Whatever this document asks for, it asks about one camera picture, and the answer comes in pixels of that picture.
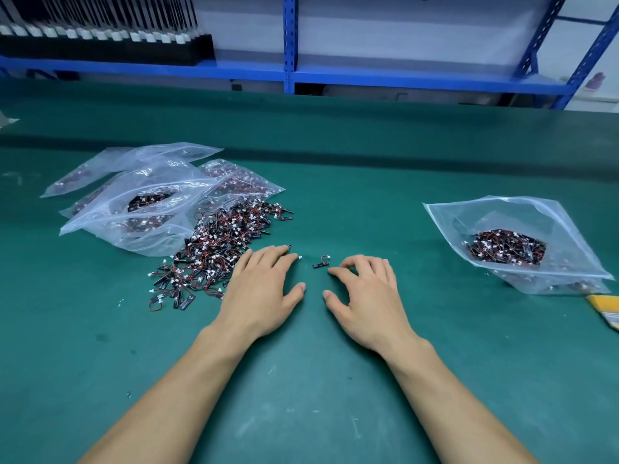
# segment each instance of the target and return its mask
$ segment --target forearm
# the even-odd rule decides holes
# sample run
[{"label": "forearm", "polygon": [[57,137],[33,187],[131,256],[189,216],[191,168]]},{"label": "forearm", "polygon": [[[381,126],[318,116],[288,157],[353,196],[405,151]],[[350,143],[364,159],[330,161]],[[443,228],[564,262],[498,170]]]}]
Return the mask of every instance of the forearm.
[{"label": "forearm", "polygon": [[424,339],[385,355],[443,464],[535,463]]},{"label": "forearm", "polygon": [[187,462],[249,342],[206,327],[188,352],[82,458],[92,463]]}]

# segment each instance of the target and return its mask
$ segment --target workbench surface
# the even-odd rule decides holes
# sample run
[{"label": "workbench surface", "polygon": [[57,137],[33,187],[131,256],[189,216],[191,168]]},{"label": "workbench surface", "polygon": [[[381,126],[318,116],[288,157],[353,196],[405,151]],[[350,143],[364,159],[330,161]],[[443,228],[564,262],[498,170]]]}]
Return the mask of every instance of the workbench surface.
[{"label": "workbench surface", "polygon": [[389,259],[413,328],[541,462],[619,459],[619,333],[581,297],[523,295],[469,265],[422,207],[559,200],[619,275],[619,117],[43,81],[0,98],[20,119],[0,132],[1,462],[76,461],[217,315],[205,295],[149,312],[158,259],[58,237],[58,210],[93,186],[38,198],[106,146],[173,141],[227,147],[286,188],[274,200],[294,220],[254,248],[291,244],[287,286],[308,286],[242,360],[193,462],[437,462],[384,363],[324,306],[323,289],[344,292],[312,264],[358,253]]}]

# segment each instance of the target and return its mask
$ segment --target finger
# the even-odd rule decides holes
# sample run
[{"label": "finger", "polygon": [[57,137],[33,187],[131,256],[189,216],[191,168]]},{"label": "finger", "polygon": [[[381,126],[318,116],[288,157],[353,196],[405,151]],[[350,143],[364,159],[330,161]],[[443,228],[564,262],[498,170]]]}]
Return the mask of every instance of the finger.
[{"label": "finger", "polygon": [[290,293],[283,297],[282,303],[283,307],[286,311],[292,312],[299,301],[303,299],[303,295],[305,294],[306,285],[304,282],[297,283],[293,289],[290,290]]},{"label": "finger", "polygon": [[295,260],[298,260],[298,258],[298,254],[286,254],[285,256],[279,258],[274,268],[281,270],[284,273],[288,273],[290,266],[294,264]]},{"label": "finger", "polygon": [[289,249],[290,249],[290,246],[288,245],[277,246],[272,249],[269,249],[267,252],[264,253],[264,256],[260,260],[260,265],[265,268],[273,267],[275,265],[275,262],[277,262],[277,259],[279,259],[284,254],[286,254],[286,252],[288,252]]},{"label": "finger", "polygon": [[339,322],[341,326],[347,324],[351,315],[350,308],[342,303],[335,293],[329,291],[328,289],[322,292],[322,297],[324,298],[324,302],[327,304],[329,311],[331,311],[336,317],[337,322]]},{"label": "finger", "polygon": [[372,271],[372,267],[369,265],[367,257],[363,254],[345,258],[340,264],[340,267],[355,267],[360,276],[372,275],[374,273],[374,271]]},{"label": "finger", "polygon": [[391,268],[391,264],[389,263],[389,260],[385,259],[385,271],[387,272],[387,283],[389,283],[389,286],[391,288],[395,288],[398,289],[398,281],[396,280],[396,274],[393,272],[393,269]]},{"label": "finger", "polygon": [[352,284],[359,280],[359,277],[352,273],[349,269],[343,267],[329,267],[327,269],[329,275],[336,276],[339,280],[346,285],[346,288],[350,291]]},{"label": "finger", "polygon": [[379,280],[387,283],[387,270],[385,270],[383,259],[380,257],[368,257],[368,262]]},{"label": "finger", "polygon": [[270,249],[273,249],[275,246],[263,247],[260,250],[254,252],[254,255],[251,257],[250,261],[247,263],[246,268],[255,267],[260,263],[266,252]]},{"label": "finger", "polygon": [[252,249],[247,249],[247,251],[245,251],[245,253],[239,258],[238,262],[234,266],[234,270],[232,271],[232,277],[238,275],[245,270],[245,267],[247,267],[247,263],[249,262],[250,257],[253,253],[254,251]]}]

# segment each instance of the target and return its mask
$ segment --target hand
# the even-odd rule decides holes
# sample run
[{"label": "hand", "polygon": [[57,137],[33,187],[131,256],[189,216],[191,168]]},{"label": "hand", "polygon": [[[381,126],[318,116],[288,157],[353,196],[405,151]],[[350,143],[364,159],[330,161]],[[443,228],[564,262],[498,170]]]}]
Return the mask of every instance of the hand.
[{"label": "hand", "polygon": [[240,334],[249,344],[281,326],[303,299],[305,283],[297,283],[286,296],[283,281],[297,254],[286,254],[288,246],[248,249],[232,272],[221,311],[213,324]]},{"label": "hand", "polygon": [[[359,276],[349,268],[355,267]],[[350,303],[342,304],[331,291],[322,292],[327,307],[354,341],[378,354],[389,354],[410,338],[411,329],[398,294],[396,275],[387,259],[347,257],[328,272],[348,289]]]}]

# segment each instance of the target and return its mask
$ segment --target shelf rack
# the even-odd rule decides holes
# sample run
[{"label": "shelf rack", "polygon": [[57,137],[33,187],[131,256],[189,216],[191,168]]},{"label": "shelf rack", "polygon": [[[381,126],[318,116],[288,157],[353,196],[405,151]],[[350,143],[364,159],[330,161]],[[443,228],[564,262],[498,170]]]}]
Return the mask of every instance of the shelf rack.
[{"label": "shelf rack", "polygon": [[[595,63],[619,31],[619,6],[606,22],[559,16],[565,0],[550,0],[548,9],[516,70],[447,62],[389,61],[299,55],[298,0],[283,1],[283,61],[279,54],[217,51],[216,61],[195,67],[20,59],[0,56],[0,69],[64,70],[81,73],[115,73],[170,77],[221,78],[283,82],[284,92],[294,94],[296,83],[328,85],[390,86],[432,90],[510,92],[554,96],[553,109],[564,109]],[[602,31],[567,82],[539,74],[537,52],[553,22],[599,24]]]}]

